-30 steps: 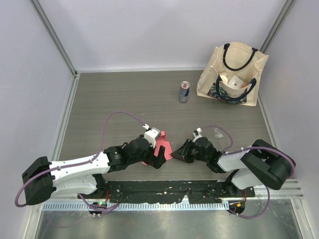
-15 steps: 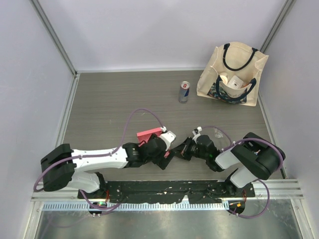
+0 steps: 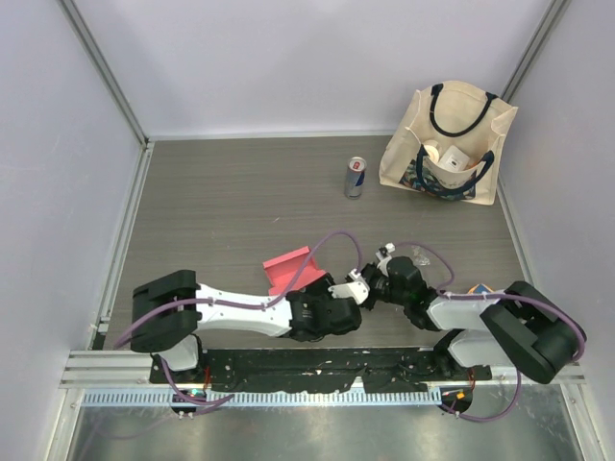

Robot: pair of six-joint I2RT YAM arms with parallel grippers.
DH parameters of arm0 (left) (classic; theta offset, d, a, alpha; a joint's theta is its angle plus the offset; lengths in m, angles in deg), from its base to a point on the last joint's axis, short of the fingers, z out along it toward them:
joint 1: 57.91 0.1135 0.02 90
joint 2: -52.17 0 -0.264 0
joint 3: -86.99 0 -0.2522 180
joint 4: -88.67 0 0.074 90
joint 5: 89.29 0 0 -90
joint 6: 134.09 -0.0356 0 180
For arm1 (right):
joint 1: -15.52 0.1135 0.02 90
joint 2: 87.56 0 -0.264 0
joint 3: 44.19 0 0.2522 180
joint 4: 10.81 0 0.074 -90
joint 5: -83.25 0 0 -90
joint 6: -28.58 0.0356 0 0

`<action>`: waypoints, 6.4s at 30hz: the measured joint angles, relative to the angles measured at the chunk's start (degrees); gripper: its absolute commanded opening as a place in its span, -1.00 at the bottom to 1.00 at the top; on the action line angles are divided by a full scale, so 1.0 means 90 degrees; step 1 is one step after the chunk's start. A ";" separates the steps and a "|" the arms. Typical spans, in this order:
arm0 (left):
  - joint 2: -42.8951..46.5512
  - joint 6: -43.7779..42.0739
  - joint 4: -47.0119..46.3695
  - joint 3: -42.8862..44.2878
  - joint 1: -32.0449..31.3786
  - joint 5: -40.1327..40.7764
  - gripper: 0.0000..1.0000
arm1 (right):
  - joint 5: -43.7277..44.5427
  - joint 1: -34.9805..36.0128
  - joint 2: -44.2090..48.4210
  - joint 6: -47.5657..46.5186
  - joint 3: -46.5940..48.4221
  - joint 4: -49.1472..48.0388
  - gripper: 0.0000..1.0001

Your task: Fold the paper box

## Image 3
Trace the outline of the clear plastic wrapper scrap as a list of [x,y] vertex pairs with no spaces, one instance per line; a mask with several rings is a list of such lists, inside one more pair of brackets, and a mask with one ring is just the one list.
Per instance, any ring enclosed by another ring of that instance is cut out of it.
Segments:
[[431,264],[431,260],[425,253],[424,249],[417,245],[411,246],[412,256],[411,259],[416,266],[424,267]]

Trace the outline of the pink paper box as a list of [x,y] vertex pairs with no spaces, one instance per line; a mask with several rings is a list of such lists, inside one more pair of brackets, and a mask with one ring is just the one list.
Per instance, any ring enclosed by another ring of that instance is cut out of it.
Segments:
[[[280,295],[284,291],[288,283],[296,275],[310,251],[311,248],[309,246],[304,246],[284,255],[276,256],[262,263],[265,275],[271,284],[271,287],[268,290],[268,294],[270,296]],[[326,272],[318,266],[315,258],[312,256],[298,280],[293,284],[292,290],[304,288],[325,275]]]

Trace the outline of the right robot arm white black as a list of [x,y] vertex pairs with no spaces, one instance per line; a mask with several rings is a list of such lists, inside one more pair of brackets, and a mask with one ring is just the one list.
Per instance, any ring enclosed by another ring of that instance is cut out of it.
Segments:
[[444,292],[429,286],[407,256],[368,264],[361,276],[369,286],[365,307],[395,304],[415,327],[447,333],[433,357],[435,371],[446,379],[467,368],[511,366],[549,384],[584,352],[582,327],[525,281],[495,292]]

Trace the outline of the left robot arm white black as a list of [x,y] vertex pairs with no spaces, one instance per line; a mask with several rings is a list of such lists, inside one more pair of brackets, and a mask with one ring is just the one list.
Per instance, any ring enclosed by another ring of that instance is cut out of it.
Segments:
[[330,274],[299,290],[277,296],[221,291],[180,270],[143,284],[133,292],[133,352],[158,354],[182,382],[197,381],[205,370],[199,330],[256,332],[298,342],[343,335],[361,324],[360,306],[368,298],[364,279],[353,272],[336,284]]

